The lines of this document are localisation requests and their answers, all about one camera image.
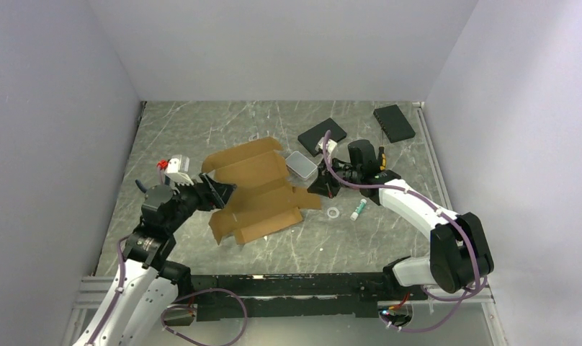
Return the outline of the brown cardboard box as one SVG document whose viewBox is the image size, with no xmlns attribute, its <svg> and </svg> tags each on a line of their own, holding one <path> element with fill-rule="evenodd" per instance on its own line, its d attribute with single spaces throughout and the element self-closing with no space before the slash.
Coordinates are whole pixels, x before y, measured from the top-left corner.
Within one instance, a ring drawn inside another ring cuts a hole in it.
<svg viewBox="0 0 582 346">
<path fill-rule="evenodd" d="M 247 244 L 303 221 L 303 209 L 321 209 L 319 195 L 289 181 L 281 150 L 278 140 L 266 137 L 213 153 L 203 161 L 203 173 L 236 185 L 224 209 L 209 221 L 218 244 L 229 236 L 237 244 Z"/>
</svg>

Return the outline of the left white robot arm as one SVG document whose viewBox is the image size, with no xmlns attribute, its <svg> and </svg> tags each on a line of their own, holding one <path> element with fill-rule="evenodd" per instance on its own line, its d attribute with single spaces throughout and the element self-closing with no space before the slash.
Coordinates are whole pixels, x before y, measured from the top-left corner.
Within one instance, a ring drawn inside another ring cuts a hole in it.
<svg viewBox="0 0 582 346">
<path fill-rule="evenodd" d="M 168 259 L 174 232 L 197 211 L 223 209 L 237 188 L 199 179 L 145 190 L 138 225 L 117 243 L 114 280 L 76 345 L 141 345 L 173 302 L 193 294 L 190 268 Z"/>
</svg>

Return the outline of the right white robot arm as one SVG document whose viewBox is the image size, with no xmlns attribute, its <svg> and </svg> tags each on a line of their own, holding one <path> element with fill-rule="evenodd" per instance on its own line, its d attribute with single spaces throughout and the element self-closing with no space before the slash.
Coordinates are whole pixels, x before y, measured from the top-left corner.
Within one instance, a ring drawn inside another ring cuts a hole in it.
<svg viewBox="0 0 582 346">
<path fill-rule="evenodd" d="M 384 168 L 383 152 L 368 140 L 349 144 L 349 161 L 335 158 L 336 145 L 331 139 L 319 141 L 323 159 L 308 191 L 334 198 L 343 187 L 357 190 L 365 200 L 409 222 L 429 243 L 428 254 L 397 259 L 387 266 L 391 274 L 382 280 L 386 296 L 402 298 L 415 285 L 435 285 L 456 293 L 476 291 L 486 284 L 494 263 L 482 223 L 474 213 L 456 213 L 422 195 L 399 174 Z"/>
</svg>

